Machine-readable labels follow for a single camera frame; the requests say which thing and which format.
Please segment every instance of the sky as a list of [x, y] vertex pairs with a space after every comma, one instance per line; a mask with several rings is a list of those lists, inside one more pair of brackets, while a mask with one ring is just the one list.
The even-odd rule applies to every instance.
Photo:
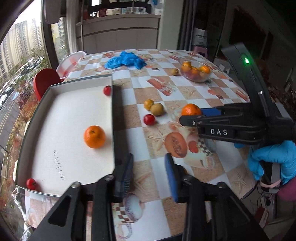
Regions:
[[32, 19], [36, 19], [36, 23], [40, 23], [41, 17], [41, 0], [34, 0], [29, 7], [23, 11], [20, 16], [16, 19], [15, 23], [26, 21], [32, 22]]

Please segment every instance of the glass bowl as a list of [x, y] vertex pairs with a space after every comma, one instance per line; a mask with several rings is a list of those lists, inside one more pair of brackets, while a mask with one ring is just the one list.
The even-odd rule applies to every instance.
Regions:
[[180, 72], [186, 79], [201, 83], [209, 78], [212, 70], [201, 62], [193, 61], [191, 63], [191, 61], [183, 60], [181, 62]]

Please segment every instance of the tablecloth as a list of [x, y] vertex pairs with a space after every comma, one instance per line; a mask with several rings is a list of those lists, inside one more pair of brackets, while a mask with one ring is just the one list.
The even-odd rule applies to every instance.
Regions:
[[[201, 55], [183, 50], [125, 50], [143, 58], [147, 66], [137, 70], [121, 66], [106, 70], [104, 64], [121, 51], [91, 54], [83, 57], [65, 81], [112, 73], [113, 128], [115, 156], [131, 152], [134, 156], [132, 198], [138, 215], [135, 222], [118, 219], [119, 207], [114, 206], [115, 232], [118, 240], [159, 240], [183, 232], [185, 204], [175, 204], [170, 197], [164, 155], [169, 151], [175, 163], [202, 182], [223, 181], [242, 198], [255, 181], [247, 168], [248, 147], [236, 149], [233, 143], [208, 141], [198, 137], [195, 128], [182, 127], [180, 111], [187, 103], [199, 108], [228, 103], [248, 102], [247, 94], [217, 66]], [[203, 62], [212, 69], [204, 83], [195, 83], [183, 76], [173, 76], [180, 68], [180, 59]], [[161, 103], [166, 113], [157, 117], [157, 124], [147, 126], [143, 117], [149, 113], [143, 102], [152, 99]], [[57, 198], [26, 192], [25, 205], [29, 222], [36, 227]], [[90, 226], [91, 204], [88, 227]]]

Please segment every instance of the gray curtain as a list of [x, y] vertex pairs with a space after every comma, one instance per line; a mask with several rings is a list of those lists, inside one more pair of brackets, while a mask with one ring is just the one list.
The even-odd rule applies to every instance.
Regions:
[[178, 49], [191, 50], [193, 25], [198, 0], [184, 0]]

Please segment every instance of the white chair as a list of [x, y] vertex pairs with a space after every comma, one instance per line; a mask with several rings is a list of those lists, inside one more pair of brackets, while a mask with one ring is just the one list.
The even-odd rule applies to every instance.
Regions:
[[56, 72], [58, 73], [61, 80], [64, 80], [68, 77], [69, 73], [74, 69], [79, 59], [81, 59], [85, 55], [86, 53], [83, 51], [72, 53], [59, 64]]

